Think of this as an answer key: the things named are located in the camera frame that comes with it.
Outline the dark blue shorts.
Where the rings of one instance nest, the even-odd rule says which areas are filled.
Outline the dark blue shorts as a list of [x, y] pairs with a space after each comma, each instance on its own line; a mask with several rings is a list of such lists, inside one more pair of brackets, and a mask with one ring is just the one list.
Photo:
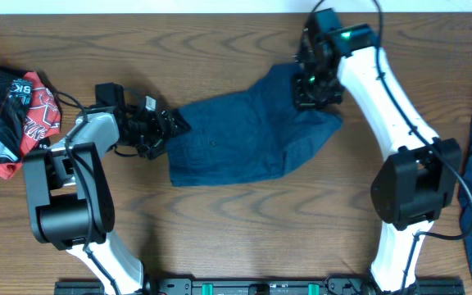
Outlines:
[[190, 130], [166, 143], [176, 187], [278, 179], [311, 160], [343, 124], [325, 111], [293, 103], [293, 63], [272, 66], [246, 90], [177, 109]]

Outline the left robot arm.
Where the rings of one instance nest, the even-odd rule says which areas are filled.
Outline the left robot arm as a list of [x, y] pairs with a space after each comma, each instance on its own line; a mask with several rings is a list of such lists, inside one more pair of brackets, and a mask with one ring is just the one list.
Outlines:
[[102, 159], [119, 146], [153, 160], [166, 142], [191, 128], [177, 111], [163, 111], [157, 100], [138, 96], [125, 100], [126, 89], [115, 83], [95, 87], [96, 102], [79, 109], [74, 127], [59, 142], [25, 156], [29, 222], [40, 243], [50, 243], [80, 259], [94, 281], [61, 281], [56, 294], [157, 294], [144, 264], [114, 230], [115, 206]]

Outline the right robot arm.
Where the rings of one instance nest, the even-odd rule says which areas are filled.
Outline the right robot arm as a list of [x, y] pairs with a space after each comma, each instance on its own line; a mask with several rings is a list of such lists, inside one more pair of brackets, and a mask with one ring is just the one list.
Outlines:
[[332, 9], [313, 11], [295, 56], [293, 102], [300, 110], [322, 110], [352, 95], [383, 158], [370, 187], [382, 221], [376, 256], [365, 279], [340, 277], [333, 294], [461, 294], [459, 279], [419, 279], [415, 267], [424, 240], [443, 208], [452, 202], [453, 170], [461, 150], [443, 139], [413, 107], [388, 63], [376, 33], [367, 25], [345, 27]]

